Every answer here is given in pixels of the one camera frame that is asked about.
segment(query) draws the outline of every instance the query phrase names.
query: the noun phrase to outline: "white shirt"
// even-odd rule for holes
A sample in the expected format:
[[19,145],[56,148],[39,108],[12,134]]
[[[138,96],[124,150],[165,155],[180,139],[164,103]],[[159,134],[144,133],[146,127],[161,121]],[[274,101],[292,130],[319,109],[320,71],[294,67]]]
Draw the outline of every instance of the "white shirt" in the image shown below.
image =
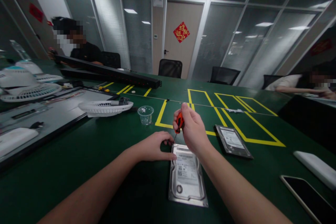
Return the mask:
[[[277,79],[275,82],[269,84],[265,88],[265,90],[275,91],[275,89],[278,86],[286,86],[286,87],[290,87],[290,88],[295,88],[301,77],[302,77],[302,75],[288,75],[288,76],[281,77],[280,79]],[[327,86],[323,86],[323,85],[319,86],[319,87],[315,87],[314,89],[330,90]]]

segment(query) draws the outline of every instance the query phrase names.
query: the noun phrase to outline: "clear plastic cup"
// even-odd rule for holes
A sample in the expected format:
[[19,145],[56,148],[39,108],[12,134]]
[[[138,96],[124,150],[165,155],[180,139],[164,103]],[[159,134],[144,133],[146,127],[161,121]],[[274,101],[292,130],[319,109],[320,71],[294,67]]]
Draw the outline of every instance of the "clear plastic cup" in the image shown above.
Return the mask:
[[149,125],[152,123],[152,114],[154,109],[151,106],[142,106],[138,109],[140,121],[143,125]]

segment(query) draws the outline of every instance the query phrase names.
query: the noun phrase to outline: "person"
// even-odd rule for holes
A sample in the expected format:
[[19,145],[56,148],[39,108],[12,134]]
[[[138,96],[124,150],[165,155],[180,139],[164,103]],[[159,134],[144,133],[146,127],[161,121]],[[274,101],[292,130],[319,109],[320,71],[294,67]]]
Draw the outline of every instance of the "person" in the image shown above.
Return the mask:
[[[66,35],[67,39],[76,45],[76,48],[71,51],[70,57],[97,65],[104,65],[102,52],[98,46],[86,41],[86,37],[83,34],[83,26],[79,25],[78,21],[65,17],[55,17],[52,19],[52,23],[54,30]],[[48,52],[48,56],[50,59],[55,60],[54,54],[51,51]]]
[[314,66],[309,72],[281,77],[268,85],[265,90],[283,93],[311,93],[336,100],[336,94],[328,88],[328,83],[333,79],[336,79],[336,66],[331,62],[325,62]]
[[[290,220],[254,188],[212,146],[199,114],[182,104],[174,113],[184,118],[183,137],[187,147],[198,157],[236,223],[291,223]],[[70,194],[38,223],[98,223],[117,189],[140,161],[176,160],[173,153],[161,152],[160,145],[171,145],[168,132],[155,132],[123,151],[115,160]]]

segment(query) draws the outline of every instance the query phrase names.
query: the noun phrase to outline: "office chair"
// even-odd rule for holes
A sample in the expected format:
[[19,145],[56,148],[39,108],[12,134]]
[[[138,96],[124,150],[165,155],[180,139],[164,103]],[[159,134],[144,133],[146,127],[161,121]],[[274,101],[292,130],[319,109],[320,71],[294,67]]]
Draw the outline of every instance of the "office chair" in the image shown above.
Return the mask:
[[104,59],[104,66],[112,67],[112,68],[121,68],[120,63],[120,54],[114,52],[101,52],[101,56]]
[[182,62],[170,59],[160,60],[159,75],[180,78],[182,74]]
[[236,69],[213,66],[209,82],[232,86],[239,74],[240,71]]
[[267,86],[273,82],[275,82],[277,79],[280,79],[281,75],[264,75],[264,85],[261,89],[267,88]]

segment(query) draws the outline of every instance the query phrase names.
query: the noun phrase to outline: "green table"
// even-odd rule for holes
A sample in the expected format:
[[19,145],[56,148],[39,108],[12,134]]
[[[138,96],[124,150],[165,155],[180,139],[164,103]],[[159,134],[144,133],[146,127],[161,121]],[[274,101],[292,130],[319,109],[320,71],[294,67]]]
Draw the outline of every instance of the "green table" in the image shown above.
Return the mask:
[[[57,66],[52,62],[40,62],[40,65],[45,72],[57,74]],[[156,131],[166,130],[174,136],[172,116],[182,102],[189,103],[201,115],[209,140],[220,153],[224,152],[214,136],[214,125],[236,127],[254,160],[224,154],[225,158],[291,221],[313,223],[280,181],[280,175],[307,180],[336,206],[332,192],[292,153],[296,150],[313,153],[334,169],[336,156],[276,116],[290,99],[288,96],[265,90],[154,77],[162,80],[162,87],[157,90],[131,88],[121,83],[108,86],[111,92],[120,92],[130,98],[136,107],[152,106],[152,125],[141,125],[137,113],[85,120],[0,174],[2,223],[37,222],[126,148]],[[222,109],[226,106],[246,112],[228,113]],[[182,134],[177,136],[176,142],[184,144]],[[164,145],[161,149],[170,151]],[[205,172],[209,208],[169,201],[169,168],[167,161],[137,164],[111,200],[101,223],[142,219],[149,223],[233,222]]]

